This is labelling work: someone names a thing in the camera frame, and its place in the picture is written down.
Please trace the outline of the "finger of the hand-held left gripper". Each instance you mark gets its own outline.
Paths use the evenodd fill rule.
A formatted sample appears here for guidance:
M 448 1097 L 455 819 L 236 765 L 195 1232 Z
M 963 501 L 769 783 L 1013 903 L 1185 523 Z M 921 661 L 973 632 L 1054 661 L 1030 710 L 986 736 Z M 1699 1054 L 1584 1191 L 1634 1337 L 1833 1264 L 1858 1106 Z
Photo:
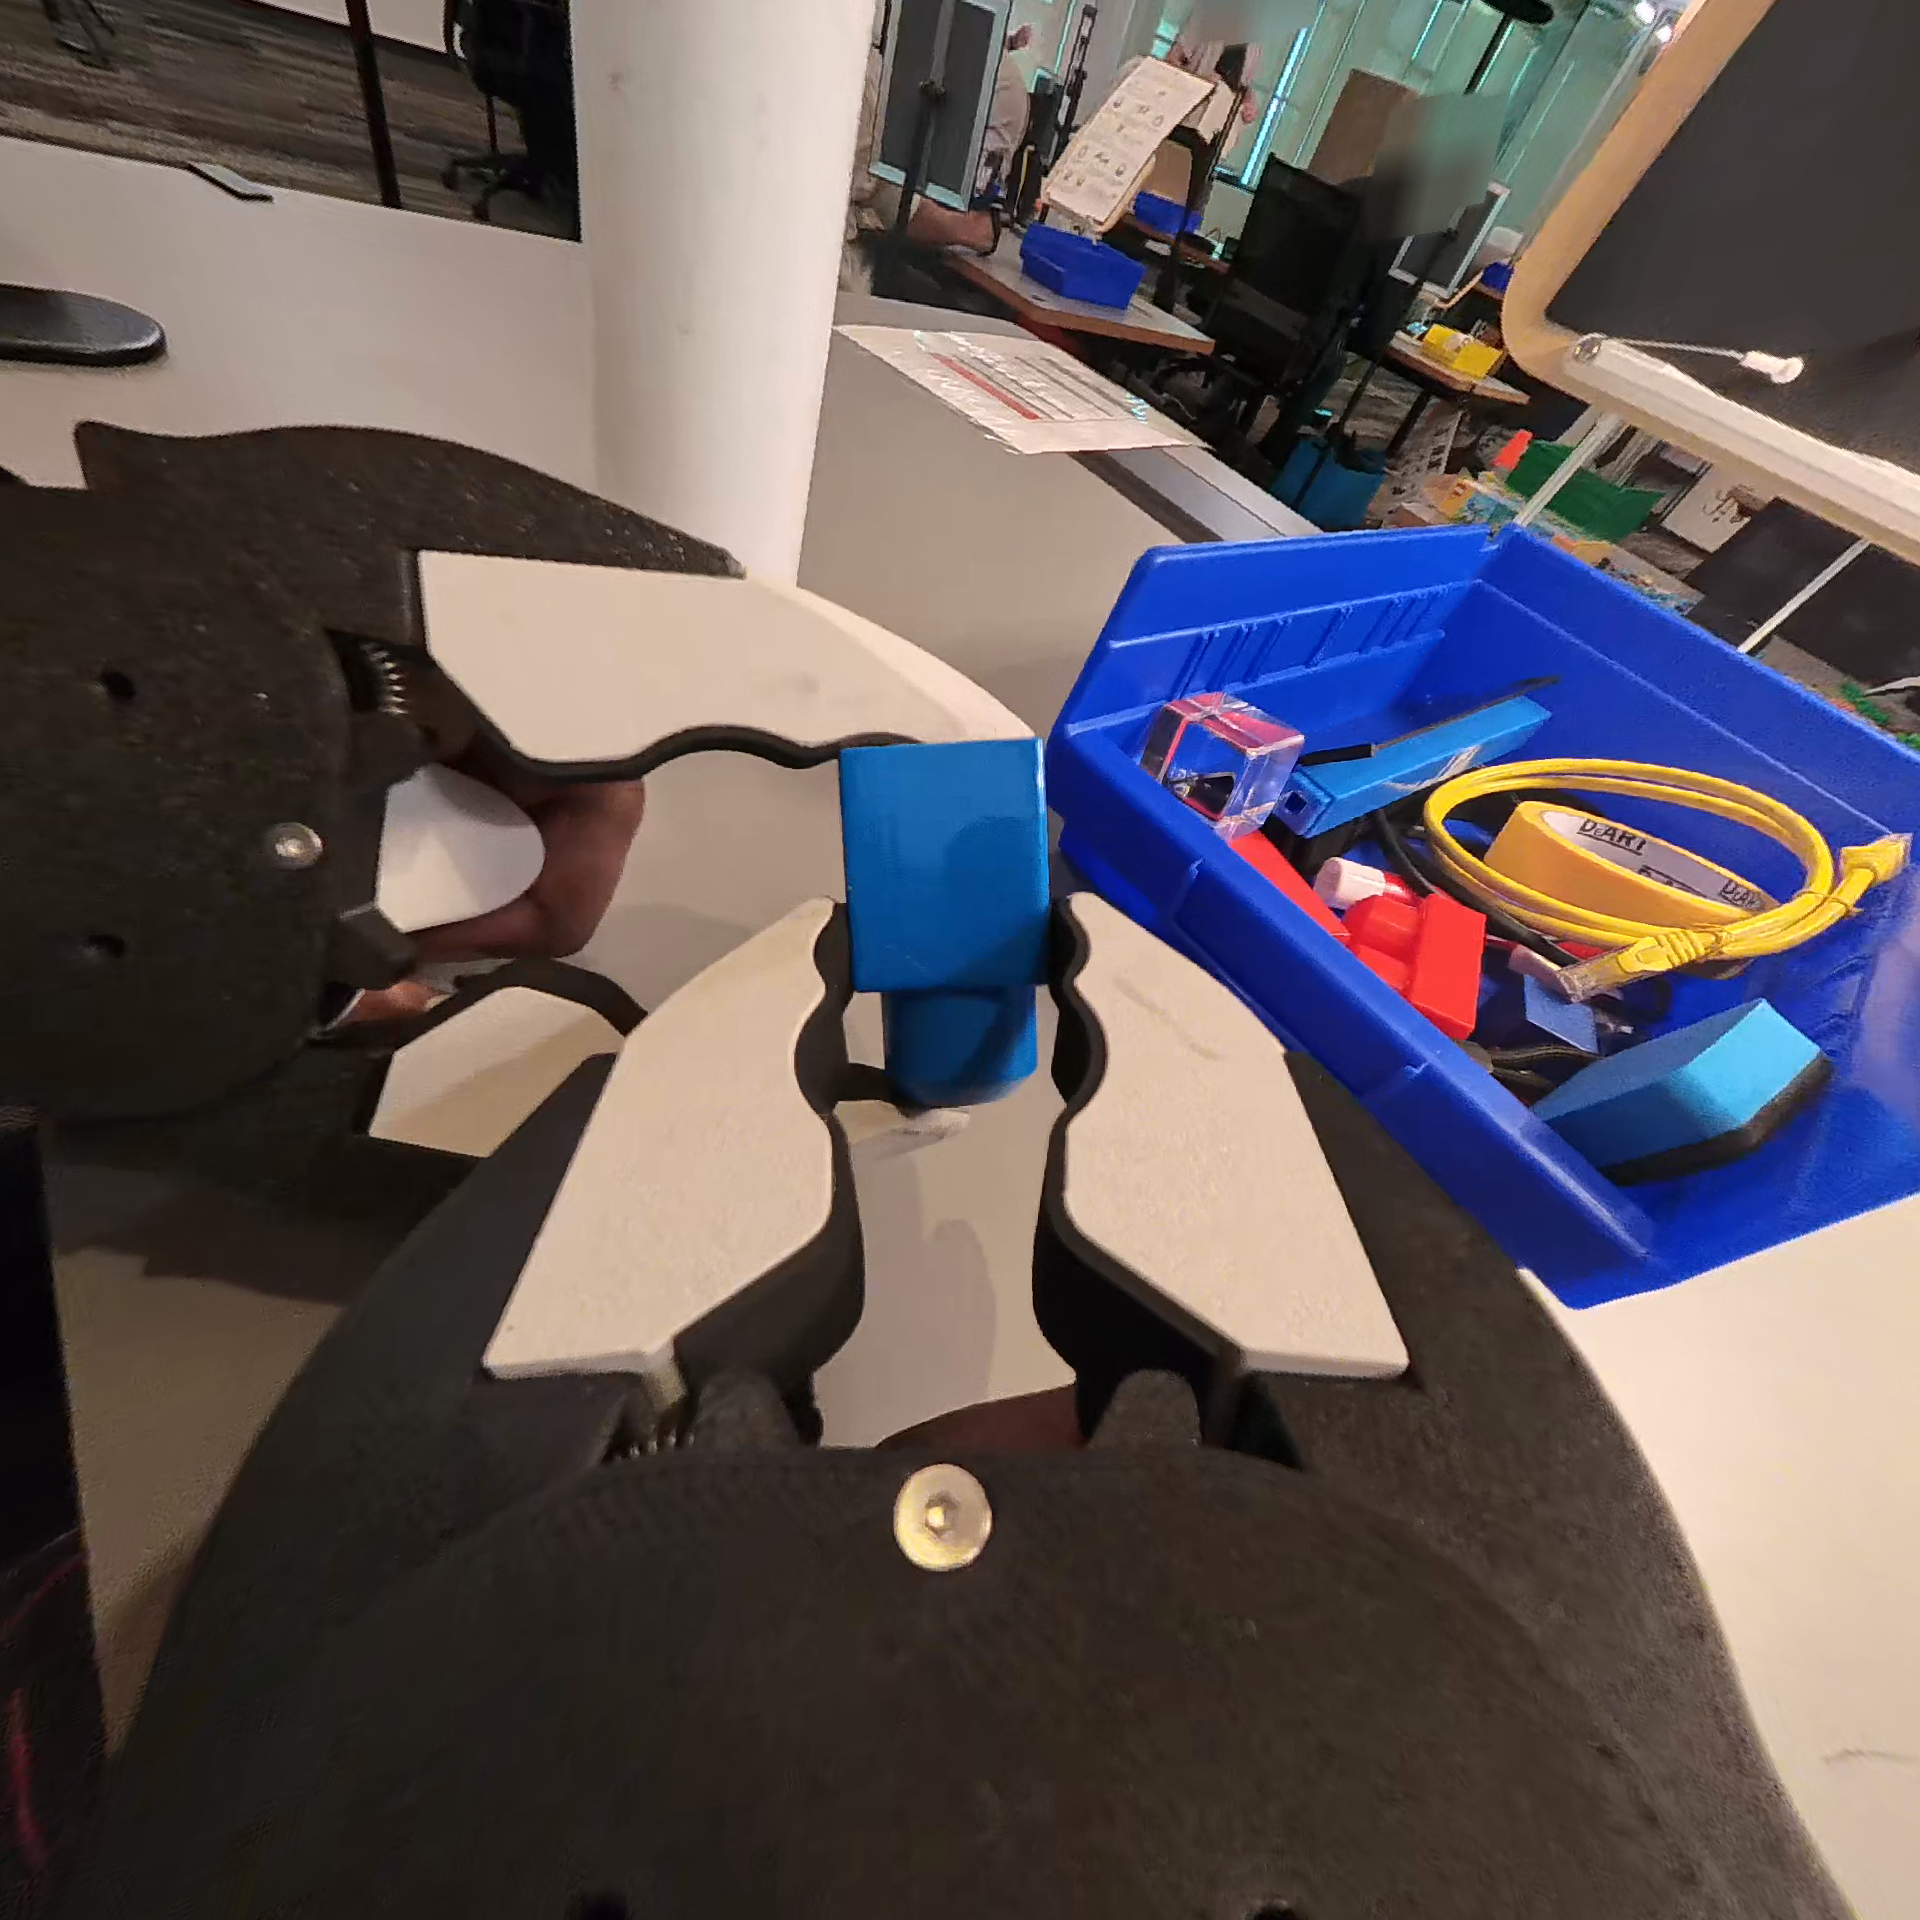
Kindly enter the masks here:
M 595 967 L 462 972 L 433 1011 L 321 1041 L 350 1075 L 350 1132 L 455 1158 L 498 1156 L 644 1002 Z
M 921 740 L 921 689 L 799 586 L 421 547 L 416 618 L 477 727 L 565 783 Z

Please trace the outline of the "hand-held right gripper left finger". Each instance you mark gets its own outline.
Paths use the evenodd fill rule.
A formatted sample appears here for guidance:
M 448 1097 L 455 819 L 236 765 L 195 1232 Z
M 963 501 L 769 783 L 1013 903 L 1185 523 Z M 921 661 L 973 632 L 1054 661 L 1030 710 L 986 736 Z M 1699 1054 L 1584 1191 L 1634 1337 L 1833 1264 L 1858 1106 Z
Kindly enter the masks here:
M 814 1375 L 864 1305 L 834 897 L 627 1031 L 485 1339 L 491 1375 Z

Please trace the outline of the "blue plastic block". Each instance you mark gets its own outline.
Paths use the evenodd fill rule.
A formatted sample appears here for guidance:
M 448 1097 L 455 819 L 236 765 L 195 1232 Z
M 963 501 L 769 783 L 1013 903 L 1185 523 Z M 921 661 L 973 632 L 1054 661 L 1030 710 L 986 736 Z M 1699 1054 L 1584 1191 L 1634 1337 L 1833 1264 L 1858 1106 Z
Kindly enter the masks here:
M 884 740 L 834 763 L 855 991 L 908 1109 L 1013 1097 L 1040 1060 L 1040 740 Z

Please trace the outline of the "red plastic part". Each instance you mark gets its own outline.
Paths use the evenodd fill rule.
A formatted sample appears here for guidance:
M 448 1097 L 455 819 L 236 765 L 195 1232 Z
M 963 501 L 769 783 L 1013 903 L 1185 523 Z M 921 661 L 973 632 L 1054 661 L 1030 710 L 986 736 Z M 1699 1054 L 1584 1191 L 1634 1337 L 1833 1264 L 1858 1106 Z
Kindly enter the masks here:
M 1474 1041 L 1485 984 L 1485 914 L 1474 903 L 1418 890 L 1391 865 L 1354 857 L 1332 857 L 1303 881 L 1258 832 L 1231 848 L 1447 1041 Z

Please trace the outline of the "white round pillar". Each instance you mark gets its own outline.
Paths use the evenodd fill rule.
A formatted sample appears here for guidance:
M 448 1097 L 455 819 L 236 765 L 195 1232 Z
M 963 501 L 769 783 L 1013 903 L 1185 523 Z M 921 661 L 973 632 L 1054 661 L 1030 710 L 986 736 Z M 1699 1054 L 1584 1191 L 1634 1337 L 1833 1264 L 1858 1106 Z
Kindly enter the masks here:
M 799 586 L 864 0 L 582 0 L 599 484 Z

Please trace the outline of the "black flat pad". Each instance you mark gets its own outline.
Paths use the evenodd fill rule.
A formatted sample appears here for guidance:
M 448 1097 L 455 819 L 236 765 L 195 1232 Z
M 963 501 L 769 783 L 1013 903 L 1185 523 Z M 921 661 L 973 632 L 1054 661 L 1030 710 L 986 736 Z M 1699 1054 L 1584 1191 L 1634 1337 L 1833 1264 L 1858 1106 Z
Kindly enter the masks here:
M 0 284 L 0 361 L 5 369 L 150 369 L 168 357 L 155 316 L 53 284 Z

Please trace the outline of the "light blue eraser block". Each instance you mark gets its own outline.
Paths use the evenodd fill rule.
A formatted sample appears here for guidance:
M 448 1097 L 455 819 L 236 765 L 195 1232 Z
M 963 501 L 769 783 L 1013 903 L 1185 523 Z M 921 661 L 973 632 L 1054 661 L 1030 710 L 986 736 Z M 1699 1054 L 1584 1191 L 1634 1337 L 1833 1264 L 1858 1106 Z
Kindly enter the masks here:
M 1669 1183 L 1759 1156 L 1827 1084 L 1827 1046 L 1771 996 L 1748 996 L 1572 1075 L 1535 1118 L 1607 1183 Z

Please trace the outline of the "clear plastic document sleeve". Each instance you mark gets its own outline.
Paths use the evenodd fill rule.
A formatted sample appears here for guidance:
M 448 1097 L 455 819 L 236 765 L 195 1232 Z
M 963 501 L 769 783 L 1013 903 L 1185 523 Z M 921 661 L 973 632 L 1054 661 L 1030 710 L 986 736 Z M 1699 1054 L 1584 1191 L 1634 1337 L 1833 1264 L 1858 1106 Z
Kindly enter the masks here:
M 917 393 L 1016 456 L 1191 451 L 1196 438 L 1040 335 L 834 324 Z

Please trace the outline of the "large blue storage bin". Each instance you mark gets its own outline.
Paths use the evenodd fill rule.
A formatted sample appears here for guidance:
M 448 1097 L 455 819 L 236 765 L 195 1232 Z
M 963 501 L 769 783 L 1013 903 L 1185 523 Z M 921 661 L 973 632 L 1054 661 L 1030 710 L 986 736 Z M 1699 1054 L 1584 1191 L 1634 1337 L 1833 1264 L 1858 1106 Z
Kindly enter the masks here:
M 1905 751 L 1564 547 L 1527 527 L 1380 527 L 1143 553 L 1048 736 L 1059 848 L 1089 890 L 1329 1064 L 1572 1310 L 1905 1201 L 1916 865 L 1819 944 L 1677 984 L 1677 1024 L 1771 996 L 1833 1060 L 1833 1084 L 1759 1156 L 1622 1191 L 1143 776 L 1145 725 L 1191 689 L 1239 689 L 1308 751 L 1354 751 L 1527 679 L 1546 679 L 1527 757 L 1740 778 L 1833 848 L 1920 832 Z

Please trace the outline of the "black office chair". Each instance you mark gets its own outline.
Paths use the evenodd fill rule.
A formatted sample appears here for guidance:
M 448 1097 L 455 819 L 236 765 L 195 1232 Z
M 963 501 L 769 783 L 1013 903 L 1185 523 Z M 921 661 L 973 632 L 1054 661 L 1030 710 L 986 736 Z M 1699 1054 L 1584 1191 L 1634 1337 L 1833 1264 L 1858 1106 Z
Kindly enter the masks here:
M 1239 406 L 1277 406 L 1254 451 L 1277 468 L 1329 393 L 1365 308 L 1371 235 L 1361 184 L 1266 165 L 1207 308 L 1217 369 Z
M 442 58 L 485 109 L 485 149 L 448 155 L 442 184 L 469 220 L 491 227 L 491 201 L 518 194 L 582 246 L 582 128 L 576 128 L 576 30 L 565 0 L 448 0 Z

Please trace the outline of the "small blue storage bin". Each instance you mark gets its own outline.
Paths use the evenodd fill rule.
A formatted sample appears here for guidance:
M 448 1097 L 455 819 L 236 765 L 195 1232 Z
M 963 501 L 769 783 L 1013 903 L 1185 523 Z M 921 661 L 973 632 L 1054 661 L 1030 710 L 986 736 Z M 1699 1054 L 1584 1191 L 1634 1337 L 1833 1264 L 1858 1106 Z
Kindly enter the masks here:
M 1102 235 L 1024 227 L 1024 278 L 1054 301 L 1129 312 L 1143 292 L 1145 259 L 1111 251 Z

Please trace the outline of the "blue bucket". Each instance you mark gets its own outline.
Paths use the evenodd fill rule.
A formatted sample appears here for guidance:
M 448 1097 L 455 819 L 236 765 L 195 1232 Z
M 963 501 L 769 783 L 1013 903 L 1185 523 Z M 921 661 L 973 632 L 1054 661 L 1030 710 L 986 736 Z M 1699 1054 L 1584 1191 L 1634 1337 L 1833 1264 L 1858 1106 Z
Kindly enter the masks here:
M 1308 515 L 1318 527 L 1365 527 L 1387 484 L 1387 451 L 1354 438 L 1297 438 L 1269 474 L 1269 501 Z

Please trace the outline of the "printed instruction board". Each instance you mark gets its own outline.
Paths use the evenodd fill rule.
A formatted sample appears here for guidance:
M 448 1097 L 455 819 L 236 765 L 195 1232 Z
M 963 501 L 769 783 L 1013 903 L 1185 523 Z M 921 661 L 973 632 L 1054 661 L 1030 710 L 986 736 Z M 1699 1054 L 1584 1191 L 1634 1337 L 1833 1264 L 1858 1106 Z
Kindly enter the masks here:
M 1205 126 L 1207 97 L 1207 74 L 1160 58 L 1129 63 L 1111 97 L 1069 134 L 1069 155 L 1048 167 L 1040 214 L 1102 235 L 1134 205 L 1160 145 L 1185 126 Z

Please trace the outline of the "green base plate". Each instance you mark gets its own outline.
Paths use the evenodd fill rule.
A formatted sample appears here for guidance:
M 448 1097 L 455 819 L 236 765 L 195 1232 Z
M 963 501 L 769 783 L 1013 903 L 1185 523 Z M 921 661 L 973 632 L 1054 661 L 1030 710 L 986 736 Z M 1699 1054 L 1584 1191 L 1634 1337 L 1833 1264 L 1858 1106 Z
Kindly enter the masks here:
M 1572 464 L 1572 442 L 1527 442 L 1527 456 L 1510 468 L 1510 493 L 1535 501 L 1554 484 L 1554 474 Z M 1594 541 L 1622 541 L 1634 527 L 1654 523 L 1654 510 L 1664 506 L 1660 484 L 1612 484 L 1594 468 L 1576 468 L 1557 493 L 1554 493 L 1554 515 L 1572 523 L 1576 534 Z

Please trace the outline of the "black panel with wooden frame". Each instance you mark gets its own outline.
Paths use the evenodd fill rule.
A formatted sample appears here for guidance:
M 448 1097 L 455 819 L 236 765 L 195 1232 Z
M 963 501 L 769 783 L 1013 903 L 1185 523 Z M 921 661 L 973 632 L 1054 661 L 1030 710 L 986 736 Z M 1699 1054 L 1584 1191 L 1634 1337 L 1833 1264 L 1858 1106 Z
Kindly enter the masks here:
M 1920 560 L 1920 6 L 1687 6 L 1519 251 L 1502 344 Z

